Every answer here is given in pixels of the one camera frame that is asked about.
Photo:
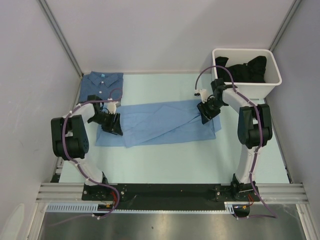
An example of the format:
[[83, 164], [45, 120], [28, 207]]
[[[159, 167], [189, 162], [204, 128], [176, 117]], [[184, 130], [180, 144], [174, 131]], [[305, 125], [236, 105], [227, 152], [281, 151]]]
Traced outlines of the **light blue long sleeve shirt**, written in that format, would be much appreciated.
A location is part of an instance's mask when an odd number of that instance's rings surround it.
[[221, 130], [218, 116], [203, 124], [198, 100], [125, 105], [118, 108], [123, 135], [98, 127], [98, 147], [163, 145], [214, 140]]

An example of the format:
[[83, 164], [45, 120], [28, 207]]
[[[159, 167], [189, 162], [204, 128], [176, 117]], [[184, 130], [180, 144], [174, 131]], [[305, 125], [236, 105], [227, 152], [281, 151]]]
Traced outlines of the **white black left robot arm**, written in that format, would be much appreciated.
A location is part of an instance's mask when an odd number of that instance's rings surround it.
[[83, 196], [93, 195], [100, 200], [117, 190], [110, 186], [104, 172], [89, 158], [90, 141], [85, 124], [97, 123], [106, 133], [122, 136], [121, 115], [117, 112], [119, 99], [109, 96], [106, 100], [97, 95], [89, 95], [73, 110], [62, 117], [50, 121], [53, 153], [69, 161], [84, 178]]

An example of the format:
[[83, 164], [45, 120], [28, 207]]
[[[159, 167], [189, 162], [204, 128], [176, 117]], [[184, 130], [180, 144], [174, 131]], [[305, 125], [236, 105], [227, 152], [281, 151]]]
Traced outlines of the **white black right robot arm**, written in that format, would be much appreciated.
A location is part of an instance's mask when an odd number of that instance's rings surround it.
[[224, 106], [230, 106], [238, 113], [237, 137], [241, 143], [241, 154], [227, 192], [233, 199], [245, 201], [258, 192], [255, 183], [256, 163], [262, 148], [273, 137], [270, 107], [265, 103], [253, 103], [236, 86], [226, 85], [221, 78], [215, 79], [210, 85], [211, 95], [206, 89], [194, 91], [194, 95], [201, 99], [197, 108], [202, 124], [218, 116]]

